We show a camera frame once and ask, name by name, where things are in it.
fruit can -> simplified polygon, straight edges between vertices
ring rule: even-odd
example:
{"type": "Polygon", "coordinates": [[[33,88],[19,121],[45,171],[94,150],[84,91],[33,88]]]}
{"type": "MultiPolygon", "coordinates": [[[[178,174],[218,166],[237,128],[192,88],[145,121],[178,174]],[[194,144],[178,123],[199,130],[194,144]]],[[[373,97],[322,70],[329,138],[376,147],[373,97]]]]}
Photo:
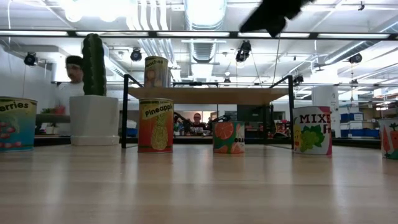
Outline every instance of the fruit can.
{"type": "Polygon", "coordinates": [[[144,87],[170,87],[171,77],[166,58],[150,56],[145,58],[144,87]]]}
{"type": "Polygon", "coordinates": [[[244,122],[229,121],[213,124],[213,152],[244,153],[244,122]]]}
{"type": "Polygon", "coordinates": [[[139,100],[138,152],[172,152],[174,103],[161,98],[139,100]]]}
{"type": "Polygon", "coordinates": [[[379,120],[381,154],[387,159],[398,159],[398,118],[379,120]]]}
{"type": "Polygon", "coordinates": [[[37,101],[0,96],[0,152],[30,151],[37,101]]]}
{"type": "Polygon", "coordinates": [[[293,109],[294,153],[331,154],[329,106],[304,106],[293,109]]]}

white pillar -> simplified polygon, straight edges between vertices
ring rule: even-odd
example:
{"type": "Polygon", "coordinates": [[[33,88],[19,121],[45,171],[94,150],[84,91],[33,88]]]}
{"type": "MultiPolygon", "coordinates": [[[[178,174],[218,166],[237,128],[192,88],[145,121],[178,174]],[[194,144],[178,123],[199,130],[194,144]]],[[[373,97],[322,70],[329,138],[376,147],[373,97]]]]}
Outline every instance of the white pillar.
{"type": "Polygon", "coordinates": [[[340,112],[338,109],[337,86],[320,86],[312,88],[312,105],[330,107],[331,128],[332,130],[335,130],[336,138],[340,138],[340,112]]]}

cactus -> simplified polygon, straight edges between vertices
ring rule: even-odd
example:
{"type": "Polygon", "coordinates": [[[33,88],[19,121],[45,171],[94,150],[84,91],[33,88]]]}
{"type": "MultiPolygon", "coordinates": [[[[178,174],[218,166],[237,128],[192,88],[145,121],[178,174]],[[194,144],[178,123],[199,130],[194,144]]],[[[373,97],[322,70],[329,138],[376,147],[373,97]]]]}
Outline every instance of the cactus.
{"type": "Polygon", "coordinates": [[[88,34],[83,41],[83,91],[85,95],[106,96],[104,48],[98,34],[88,34]]]}

table surface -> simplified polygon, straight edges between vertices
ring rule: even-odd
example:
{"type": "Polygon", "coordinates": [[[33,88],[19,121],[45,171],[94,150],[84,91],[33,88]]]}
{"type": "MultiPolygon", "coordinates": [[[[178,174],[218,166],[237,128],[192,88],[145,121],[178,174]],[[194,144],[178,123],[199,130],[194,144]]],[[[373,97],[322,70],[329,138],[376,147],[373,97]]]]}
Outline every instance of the table surface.
{"type": "Polygon", "coordinates": [[[288,92],[286,88],[129,88],[137,99],[166,98],[181,104],[268,105],[288,92]]]}
{"type": "Polygon", "coordinates": [[[398,161],[378,150],[333,156],[246,146],[37,147],[0,154],[2,224],[397,223],[398,161]]]}

fluorescent light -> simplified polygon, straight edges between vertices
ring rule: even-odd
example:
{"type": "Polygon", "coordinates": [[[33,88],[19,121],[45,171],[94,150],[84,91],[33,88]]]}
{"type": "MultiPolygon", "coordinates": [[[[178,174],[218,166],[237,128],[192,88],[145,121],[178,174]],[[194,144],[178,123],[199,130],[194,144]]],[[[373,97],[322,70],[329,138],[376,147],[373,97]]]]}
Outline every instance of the fluorescent light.
{"type": "Polygon", "coordinates": [[[226,40],[181,40],[181,43],[184,44],[225,44],[226,40]]]}
{"type": "Polygon", "coordinates": [[[308,38],[310,34],[308,33],[281,33],[281,38],[308,38]]]}
{"type": "Polygon", "coordinates": [[[229,37],[229,32],[158,32],[159,37],[229,37]]]}
{"type": "Polygon", "coordinates": [[[28,30],[0,30],[1,36],[21,35],[21,36],[67,36],[66,31],[28,31],[28,30]]]}
{"type": "Polygon", "coordinates": [[[238,33],[238,37],[267,37],[271,38],[271,35],[267,32],[247,32],[247,33],[238,33]]]}
{"type": "Polygon", "coordinates": [[[87,36],[88,34],[98,34],[98,35],[100,35],[101,37],[112,37],[112,36],[115,36],[115,35],[118,35],[118,36],[126,36],[126,37],[129,37],[129,36],[139,36],[139,37],[145,36],[145,37],[147,37],[147,36],[148,36],[148,32],[136,32],[136,31],[134,31],[134,32],[120,32],[120,31],[105,31],[105,32],[78,31],[78,32],[76,32],[76,35],[82,36],[82,37],[85,37],[85,36],[87,36]]]}
{"type": "Polygon", "coordinates": [[[385,39],[389,37],[389,34],[319,34],[318,38],[339,38],[339,39],[385,39]]]}

